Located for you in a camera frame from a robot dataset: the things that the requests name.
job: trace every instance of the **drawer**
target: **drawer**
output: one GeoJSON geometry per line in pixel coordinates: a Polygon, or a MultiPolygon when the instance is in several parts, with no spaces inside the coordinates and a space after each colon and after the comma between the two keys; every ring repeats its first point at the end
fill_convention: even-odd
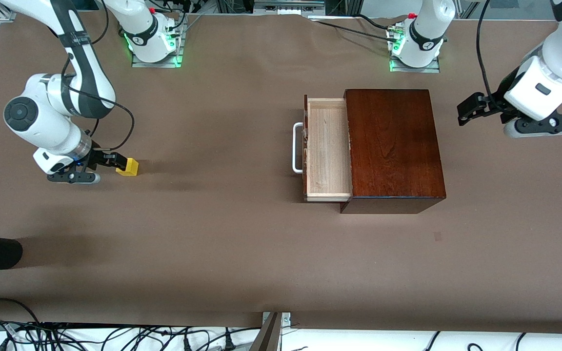
{"type": "Polygon", "coordinates": [[[294,126],[294,171],[308,202],[347,214],[416,214],[446,198],[427,90],[350,89],[305,96],[294,126]],[[297,147],[297,126],[303,126],[297,147]],[[303,166],[296,169],[302,147],[303,166]]]}

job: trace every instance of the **brown tabletop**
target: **brown tabletop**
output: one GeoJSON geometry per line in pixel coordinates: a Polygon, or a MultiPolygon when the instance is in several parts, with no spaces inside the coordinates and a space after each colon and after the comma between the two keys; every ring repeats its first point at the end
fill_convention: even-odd
{"type": "MultiPolygon", "coordinates": [[[[102,16],[82,16],[94,38],[102,16]]],[[[136,115],[120,151],[140,175],[69,186],[2,120],[30,75],[65,60],[18,15],[0,29],[0,237],[23,238],[26,257],[0,271],[0,297],[67,322],[256,325],[279,310],[304,327],[562,331],[562,137],[512,140],[498,116],[458,126],[457,104],[482,90],[476,24],[451,25],[442,73],[411,74],[388,71],[383,42],[299,16],[207,16],[182,68],[132,69],[112,18],[96,51],[136,115]],[[303,95],[350,88],[430,90],[446,200],[420,215],[303,203],[290,165],[303,95]]],[[[554,28],[484,23],[491,85],[554,28]]],[[[95,139],[128,127],[115,110],[95,139]]],[[[28,316],[2,304],[0,318],[28,316]]]]}

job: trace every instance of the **wooden box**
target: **wooden box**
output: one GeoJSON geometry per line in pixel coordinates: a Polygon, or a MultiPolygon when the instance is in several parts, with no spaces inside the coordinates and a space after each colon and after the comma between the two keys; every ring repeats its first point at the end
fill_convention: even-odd
{"type": "Polygon", "coordinates": [[[446,198],[428,90],[305,96],[303,193],[344,214],[417,214],[446,198]]]}

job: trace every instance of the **white handle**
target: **white handle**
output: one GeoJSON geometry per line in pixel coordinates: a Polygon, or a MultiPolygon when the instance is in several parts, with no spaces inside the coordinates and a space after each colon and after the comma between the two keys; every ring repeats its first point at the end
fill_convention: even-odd
{"type": "Polygon", "coordinates": [[[296,168],[296,128],[303,127],[303,122],[296,122],[292,128],[292,170],[294,173],[301,174],[303,169],[296,168]]]}

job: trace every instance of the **table surface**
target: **table surface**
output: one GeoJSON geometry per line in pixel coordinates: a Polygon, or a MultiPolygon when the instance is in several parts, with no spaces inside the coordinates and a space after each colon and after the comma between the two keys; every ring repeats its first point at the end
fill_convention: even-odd
{"type": "MultiPolygon", "coordinates": [[[[95,38],[103,14],[82,18],[95,38]]],[[[0,297],[67,322],[256,325],[283,310],[304,327],[562,331],[562,137],[508,139],[497,116],[459,127],[457,104],[482,90],[476,24],[451,25],[440,74],[412,74],[388,71],[383,42],[299,16],[206,16],[183,67],[132,69],[112,18],[96,51],[136,115],[121,151],[140,175],[69,186],[45,180],[1,117],[65,60],[18,15],[0,28],[0,237],[22,238],[25,258],[0,271],[0,297]],[[303,203],[290,167],[303,95],[350,88],[430,90],[446,200],[420,215],[303,203]]],[[[484,23],[491,85],[554,28],[484,23]]],[[[115,110],[95,139],[128,128],[115,110]]],[[[28,317],[2,304],[0,318],[28,317]]]]}

